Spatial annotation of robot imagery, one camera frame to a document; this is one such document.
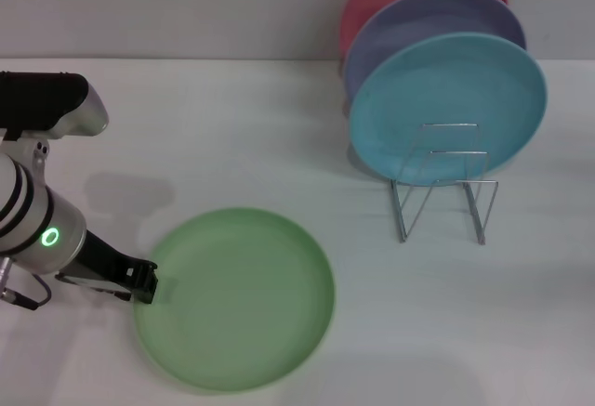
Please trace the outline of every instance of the white wall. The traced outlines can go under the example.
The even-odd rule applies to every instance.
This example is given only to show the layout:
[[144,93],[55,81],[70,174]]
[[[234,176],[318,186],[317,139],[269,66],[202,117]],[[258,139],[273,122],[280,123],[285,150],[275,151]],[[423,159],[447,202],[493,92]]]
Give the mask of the white wall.
[[[542,59],[595,59],[595,0],[510,0]],[[345,0],[0,0],[0,57],[330,59]]]

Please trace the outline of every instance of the white table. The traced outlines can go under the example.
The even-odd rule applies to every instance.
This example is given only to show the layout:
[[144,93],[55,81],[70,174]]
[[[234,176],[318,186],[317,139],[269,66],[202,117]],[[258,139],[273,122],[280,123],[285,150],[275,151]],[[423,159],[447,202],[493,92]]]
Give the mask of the white table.
[[[347,158],[335,62],[0,60],[68,71],[111,116],[51,143],[48,184],[89,228],[146,256],[197,214],[256,206],[323,246],[337,311],[323,345],[273,386],[197,396],[157,375],[127,303],[52,282],[37,312],[0,305],[4,406],[549,406],[595,399],[595,63],[543,62],[549,110],[495,175],[487,245],[462,193],[431,196],[405,244],[385,182]],[[10,284],[42,293],[15,269]]]

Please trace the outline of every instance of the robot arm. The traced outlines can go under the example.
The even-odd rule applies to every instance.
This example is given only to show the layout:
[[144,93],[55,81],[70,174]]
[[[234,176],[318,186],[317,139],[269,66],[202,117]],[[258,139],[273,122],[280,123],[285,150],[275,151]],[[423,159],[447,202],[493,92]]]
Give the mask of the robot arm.
[[94,136],[108,116],[83,76],[0,73],[0,298],[34,309],[7,288],[12,264],[128,300],[151,303],[152,262],[123,255],[86,229],[82,213],[46,185],[49,138]]

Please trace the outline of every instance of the black cable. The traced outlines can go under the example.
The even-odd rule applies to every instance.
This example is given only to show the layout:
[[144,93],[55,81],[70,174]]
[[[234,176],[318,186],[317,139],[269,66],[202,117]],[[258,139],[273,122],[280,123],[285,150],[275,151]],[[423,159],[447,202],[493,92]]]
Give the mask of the black cable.
[[49,288],[49,285],[46,284],[46,281],[41,279],[39,276],[37,276],[36,274],[32,274],[32,276],[35,278],[36,281],[40,283],[42,287],[44,287],[44,290],[46,290],[46,299],[37,303],[38,307],[44,306],[52,298],[52,290],[51,288]]

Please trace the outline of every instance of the dish rack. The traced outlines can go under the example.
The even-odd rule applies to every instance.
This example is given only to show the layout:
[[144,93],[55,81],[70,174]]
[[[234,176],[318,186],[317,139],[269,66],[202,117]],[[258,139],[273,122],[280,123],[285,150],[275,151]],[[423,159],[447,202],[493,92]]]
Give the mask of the dish rack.
[[[403,202],[401,202],[398,192],[398,187],[402,186],[403,184],[400,183],[401,176],[403,175],[403,171],[408,163],[411,161],[412,157],[414,157],[419,143],[424,139],[424,137],[429,132],[436,132],[436,130],[449,130],[449,129],[464,129],[468,130],[473,134],[473,142],[471,148],[468,151],[440,151],[440,150],[429,150],[425,152],[425,156],[421,160],[419,167],[415,173],[413,183],[408,186],[407,192],[403,198]],[[498,182],[495,180],[485,180],[485,172],[488,169],[488,165],[490,163],[490,154],[487,151],[477,151],[477,147],[479,145],[481,129],[478,124],[473,123],[460,123],[460,124],[422,124],[414,136],[414,139],[411,144],[411,148],[409,152],[405,155],[405,159],[403,161],[403,165],[401,167],[401,171],[399,172],[398,176],[394,179],[390,180],[390,191],[392,193],[392,198],[394,201],[394,211],[395,211],[395,219],[397,223],[397,229],[399,231],[399,235],[401,238],[401,242],[406,242],[409,238],[411,231],[413,230],[414,226],[417,224],[419,217],[421,216],[422,211],[424,210],[428,199],[430,198],[431,194],[433,193],[436,187],[441,186],[452,186],[458,185],[462,187],[465,191],[466,199],[469,204],[469,212],[471,214],[471,218],[473,220],[473,227],[475,228],[475,232],[477,235],[477,242],[480,245],[485,245],[485,228],[487,227],[487,222],[490,218],[490,214],[492,213],[492,207],[494,206],[494,200],[496,199],[496,194],[498,191]],[[429,186],[419,185],[419,179],[423,174],[424,169],[428,165],[428,162],[431,160],[435,160],[437,157],[444,157],[444,156],[461,156],[463,157],[464,161],[464,173],[465,177],[462,179],[436,179],[434,180]],[[469,170],[469,159],[471,158],[479,158],[483,160],[483,167],[482,172],[479,178],[470,178],[470,170]],[[473,187],[471,185],[477,185],[476,193],[473,193]],[[487,208],[487,212],[485,214],[485,218],[481,219],[478,208],[477,208],[477,201],[479,200],[479,196],[481,193],[481,189],[483,185],[489,185],[493,187],[492,195],[490,197],[490,202]],[[405,204],[409,200],[409,197],[414,189],[423,188],[427,190],[426,196],[423,199],[423,202],[419,206],[414,219],[407,228],[405,226],[405,222],[403,219],[403,209]]]

